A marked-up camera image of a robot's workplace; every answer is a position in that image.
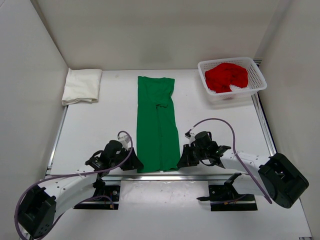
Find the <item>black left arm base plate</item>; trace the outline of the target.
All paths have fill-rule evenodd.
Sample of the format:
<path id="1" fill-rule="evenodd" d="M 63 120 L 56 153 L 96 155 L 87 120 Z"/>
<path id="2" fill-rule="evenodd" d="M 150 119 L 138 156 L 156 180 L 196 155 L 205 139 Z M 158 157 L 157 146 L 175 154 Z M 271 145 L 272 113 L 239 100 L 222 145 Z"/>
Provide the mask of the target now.
<path id="1" fill-rule="evenodd" d="M 94 193 L 90 199 L 75 205 L 75 210 L 118 210 L 121 182 L 97 180 L 93 184 Z"/>

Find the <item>red t shirt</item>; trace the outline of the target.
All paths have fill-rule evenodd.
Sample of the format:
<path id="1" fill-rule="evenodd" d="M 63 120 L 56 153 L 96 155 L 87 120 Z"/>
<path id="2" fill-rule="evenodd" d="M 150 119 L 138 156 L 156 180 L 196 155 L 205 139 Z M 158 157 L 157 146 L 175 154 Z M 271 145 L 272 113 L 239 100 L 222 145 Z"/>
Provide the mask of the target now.
<path id="1" fill-rule="evenodd" d="M 231 92 L 230 85 L 246 88 L 249 84 L 248 71 L 233 63 L 221 63 L 204 76 L 207 87 L 218 94 Z"/>

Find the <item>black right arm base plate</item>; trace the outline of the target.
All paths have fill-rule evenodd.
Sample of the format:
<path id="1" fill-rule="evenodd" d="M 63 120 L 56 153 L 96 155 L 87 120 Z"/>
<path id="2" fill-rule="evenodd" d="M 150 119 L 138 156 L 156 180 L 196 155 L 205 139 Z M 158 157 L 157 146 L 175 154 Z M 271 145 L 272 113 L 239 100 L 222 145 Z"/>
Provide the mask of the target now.
<path id="1" fill-rule="evenodd" d="M 253 194 L 239 194 L 233 186 L 235 180 L 238 180 L 242 175 L 237 172 L 223 184 L 210 184 L 208 186 L 209 196 L 200 196 L 196 199 L 200 202 L 209 201 L 211 212 L 257 211 L 255 196 Z"/>

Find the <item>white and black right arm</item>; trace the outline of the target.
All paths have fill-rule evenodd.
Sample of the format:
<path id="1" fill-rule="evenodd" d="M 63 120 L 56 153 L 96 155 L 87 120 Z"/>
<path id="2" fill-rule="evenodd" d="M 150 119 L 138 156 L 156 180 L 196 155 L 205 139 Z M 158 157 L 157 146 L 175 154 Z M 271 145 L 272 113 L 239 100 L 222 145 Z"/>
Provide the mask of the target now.
<path id="1" fill-rule="evenodd" d="M 188 131 L 185 137 L 189 143 L 183 146 L 178 168 L 203 164 L 235 171 L 210 196 L 198 197 L 199 201 L 230 204 L 256 195 L 266 196 L 279 206 L 289 209 L 310 185 L 305 176 L 281 153 L 263 156 L 234 151 L 230 146 L 218 145 L 209 131 L 198 134 Z"/>

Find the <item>green t shirt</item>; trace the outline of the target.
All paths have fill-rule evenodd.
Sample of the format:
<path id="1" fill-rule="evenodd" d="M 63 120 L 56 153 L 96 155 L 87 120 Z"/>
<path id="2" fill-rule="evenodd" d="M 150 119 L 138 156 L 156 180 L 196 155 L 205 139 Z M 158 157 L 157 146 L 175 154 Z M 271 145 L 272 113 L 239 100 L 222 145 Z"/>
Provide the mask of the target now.
<path id="1" fill-rule="evenodd" d="M 173 78 L 137 79 L 136 150 L 139 173 L 174 171 L 180 160 L 179 134 L 172 94 Z"/>

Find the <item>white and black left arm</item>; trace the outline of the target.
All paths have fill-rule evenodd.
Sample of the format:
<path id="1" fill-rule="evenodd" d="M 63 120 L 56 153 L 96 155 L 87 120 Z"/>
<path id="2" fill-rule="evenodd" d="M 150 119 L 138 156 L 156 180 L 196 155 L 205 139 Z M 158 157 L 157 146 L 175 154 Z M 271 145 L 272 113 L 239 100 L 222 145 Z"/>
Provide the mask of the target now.
<path id="1" fill-rule="evenodd" d="M 138 171 L 144 165 L 133 147 L 111 140 L 70 177 L 58 176 L 32 186 L 18 205 L 15 220 L 33 239 L 42 239 L 67 210 L 78 204 L 107 201 L 112 205 L 115 197 L 105 189 L 102 178 L 117 167 Z"/>

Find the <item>white t shirt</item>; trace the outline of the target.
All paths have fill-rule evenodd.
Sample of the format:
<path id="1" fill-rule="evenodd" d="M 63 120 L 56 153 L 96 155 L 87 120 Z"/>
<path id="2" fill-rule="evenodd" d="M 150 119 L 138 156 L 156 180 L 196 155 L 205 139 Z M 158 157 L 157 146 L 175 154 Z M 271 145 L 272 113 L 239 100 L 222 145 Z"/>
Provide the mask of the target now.
<path id="1" fill-rule="evenodd" d="M 68 69 L 61 103 L 68 106 L 80 102 L 96 103 L 99 100 L 101 69 Z"/>

